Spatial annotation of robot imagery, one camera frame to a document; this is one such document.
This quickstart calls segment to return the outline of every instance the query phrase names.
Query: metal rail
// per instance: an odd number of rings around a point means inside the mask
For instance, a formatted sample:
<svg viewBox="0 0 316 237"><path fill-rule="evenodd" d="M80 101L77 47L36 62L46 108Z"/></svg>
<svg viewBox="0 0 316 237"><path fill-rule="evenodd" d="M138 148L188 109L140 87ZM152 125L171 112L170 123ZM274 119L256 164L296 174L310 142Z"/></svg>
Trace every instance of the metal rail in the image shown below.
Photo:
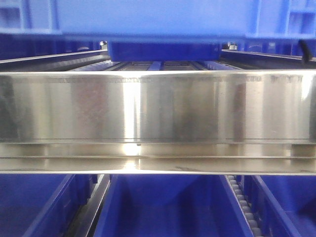
<svg viewBox="0 0 316 237"><path fill-rule="evenodd" d="M242 69L316 69L316 58L307 64L300 56L222 50L220 62Z"/></svg>
<svg viewBox="0 0 316 237"><path fill-rule="evenodd" d="M0 72L68 71L109 59L107 50L95 50L0 60Z"/></svg>

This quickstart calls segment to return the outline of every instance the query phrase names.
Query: black cable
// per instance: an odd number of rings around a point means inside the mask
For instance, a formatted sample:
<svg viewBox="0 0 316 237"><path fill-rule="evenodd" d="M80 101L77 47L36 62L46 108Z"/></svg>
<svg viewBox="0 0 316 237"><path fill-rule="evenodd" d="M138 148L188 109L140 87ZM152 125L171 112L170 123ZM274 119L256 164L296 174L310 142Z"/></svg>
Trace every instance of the black cable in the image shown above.
<svg viewBox="0 0 316 237"><path fill-rule="evenodd" d="M301 50L303 52L303 56L302 56L303 63L308 63L312 59L313 54L311 53L305 40L300 39L298 41L298 44L301 47Z"/></svg>

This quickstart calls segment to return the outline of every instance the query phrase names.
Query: blue plastic wall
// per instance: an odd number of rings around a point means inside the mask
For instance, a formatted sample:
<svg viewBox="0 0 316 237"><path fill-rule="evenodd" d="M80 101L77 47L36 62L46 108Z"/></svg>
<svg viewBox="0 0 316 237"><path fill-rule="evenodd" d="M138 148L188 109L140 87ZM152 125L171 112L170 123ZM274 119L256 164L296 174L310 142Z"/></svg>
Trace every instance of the blue plastic wall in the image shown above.
<svg viewBox="0 0 316 237"><path fill-rule="evenodd" d="M264 236L316 236L315 176L243 176L240 184Z"/></svg>
<svg viewBox="0 0 316 237"><path fill-rule="evenodd" d="M193 61L216 60L219 44L109 43L112 61Z"/></svg>
<svg viewBox="0 0 316 237"><path fill-rule="evenodd" d="M95 237L253 237L224 176L114 175Z"/></svg>
<svg viewBox="0 0 316 237"><path fill-rule="evenodd" d="M0 60L82 52L100 49L98 41L67 41L48 38L21 38L0 34Z"/></svg>
<svg viewBox="0 0 316 237"><path fill-rule="evenodd" d="M0 175L0 236L62 236L95 181L92 175Z"/></svg>

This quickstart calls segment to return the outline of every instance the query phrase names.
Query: stainless steel beam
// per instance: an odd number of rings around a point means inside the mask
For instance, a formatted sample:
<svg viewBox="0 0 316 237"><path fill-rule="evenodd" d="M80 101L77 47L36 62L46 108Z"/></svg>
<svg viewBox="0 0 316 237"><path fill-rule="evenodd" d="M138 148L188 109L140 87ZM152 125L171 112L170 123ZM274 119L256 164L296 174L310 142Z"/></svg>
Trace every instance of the stainless steel beam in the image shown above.
<svg viewBox="0 0 316 237"><path fill-rule="evenodd" d="M0 172L316 173L315 76L1 73Z"/></svg>

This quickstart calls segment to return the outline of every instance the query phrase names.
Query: blue plastic bin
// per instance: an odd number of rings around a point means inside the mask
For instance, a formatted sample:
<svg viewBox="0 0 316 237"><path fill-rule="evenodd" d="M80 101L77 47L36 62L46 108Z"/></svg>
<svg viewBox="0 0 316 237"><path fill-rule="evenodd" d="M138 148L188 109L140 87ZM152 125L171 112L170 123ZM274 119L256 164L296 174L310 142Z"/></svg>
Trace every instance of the blue plastic bin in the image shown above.
<svg viewBox="0 0 316 237"><path fill-rule="evenodd" d="M264 236L316 236L315 176L244 176L241 184Z"/></svg>
<svg viewBox="0 0 316 237"><path fill-rule="evenodd" d="M56 237L86 203L91 175L0 175L0 236Z"/></svg>
<svg viewBox="0 0 316 237"><path fill-rule="evenodd" d="M1 0L0 33L107 40L114 61L212 60L211 44L316 39L315 15L315 0Z"/></svg>
<svg viewBox="0 0 316 237"><path fill-rule="evenodd" d="M224 176L114 175L94 237L253 237Z"/></svg>

